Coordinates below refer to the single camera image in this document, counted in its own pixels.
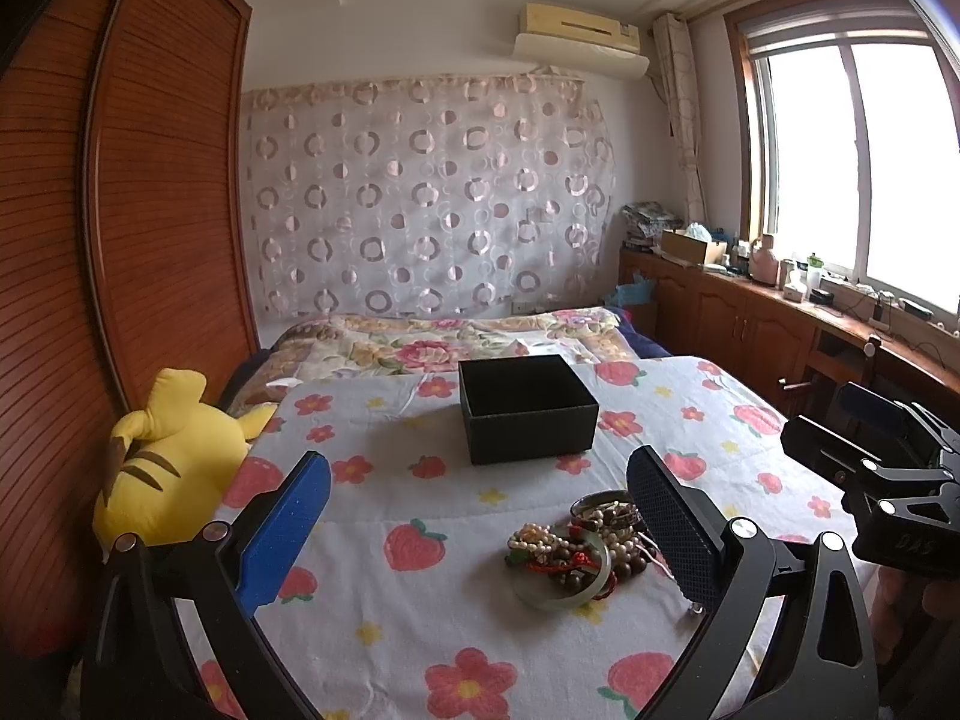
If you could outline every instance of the air conditioner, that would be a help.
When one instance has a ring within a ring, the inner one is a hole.
[[[618,79],[641,79],[650,65],[635,25],[537,2],[520,11],[514,57]]]

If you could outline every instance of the curtain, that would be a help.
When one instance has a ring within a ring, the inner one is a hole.
[[[693,64],[690,30],[672,13],[654,21],[654,43],[664,80],[670,125],[677,143],[680,171],[686,192],[686,220],[707,222],[703,187],[700,183],[700,100],[697,71]]]
[[[241,203],[268,317],[597,298],[613,147],[583,81],[313,84],[242,105]]]

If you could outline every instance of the window frame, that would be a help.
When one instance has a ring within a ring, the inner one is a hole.
[[[748,20],[755,20],[786,8],[799,5],[816,4],[824,0],[764,0],[755,2],[725,15],[725,22],[733,55],[733,71],[736,79],[737,107],[740,114],[740,169],[741,169],[741,207],[740,230],[741,238],[755,240],[761,233],[770,228],[776,228],[776,220],[771,224],[771,214],[776,213],[776,205],[771,203],[771,193],[776,194],[776,159],[769,155],[775,153],[776,148],[776,116],[773,107],[772,84],[768,57],[753,59],[750,57],[747,40],[740,32],[739,25]],[[889,290],[897,296],[908,298],[926,306],[934,314],[934,319],[956,324],[960,317],[960,299],[955,313],[951,313],[939,306],[931,305],[929,300],[907,293],[903,288],[886,284],[878,279],[867,276],[867,256],[870,251],[870,222],[872,200],[872,171],[870,163],[870,136],[867,131],[866,111],[863,105],[863,95],[860,90],[859,77],[856,69],[856,60],[853,57],[852,45],[857,43],[912,43],[933,48],[934,55],[940,66],[944,83],[947,85],[947,94],[953,110],[954,127],[957,132],[958,146],[960,146],[960,79],[954,74],[952,65],[940,47],[933,41],[919,39],[850,39],[836,38],[824,41],[818,45],[834,45],[840,50],[844,69],[847,71],[848,82],[851,85],[851,101],[853,102],[853,120],[856,127],[858,174],[857,189],[859,196],[858,225],[856,240],[856,261],[852,269],[842,268],[836,264],[826,263],[827,269],[846,276],[851,282],[869,284],[875,290]],[[791,47],[784,52],[803,50],[813,45]]]

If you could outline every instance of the strawberry print tablecloth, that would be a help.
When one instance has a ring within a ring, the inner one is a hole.
[[[727,517],[769,536],[853,540],[839,490],[782,453],[782,417],[712,362],[574,370],[600,404],[592,450],[499,466],[469,464],[455,373],[287,394],[218,517],[275,488],[304,451],[329,459],[328,507],[280,597],[256,613],[326,720],[634,717],[698,624],[673,581],[650,567],[606,600],[538,613],[515,597],[503,555],[524,522],[552,523],[582,495],[625,485],[642,443]],[[777,610],[768,601],[717,714],[746,696]],[[181,614],[217,707],[239,716],[195,611]]]

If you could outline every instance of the yellow plush toy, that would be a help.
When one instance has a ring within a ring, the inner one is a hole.
[[[122,533],[147,545],[190,541],[209,522],[255,439],[277,409],[265,404],[239,419],[200,403],[206,378],[165,368],[147,408],[110,433],[109,470],[93,509],[104,550]],[[142,445],[126,459],[131,442]]]

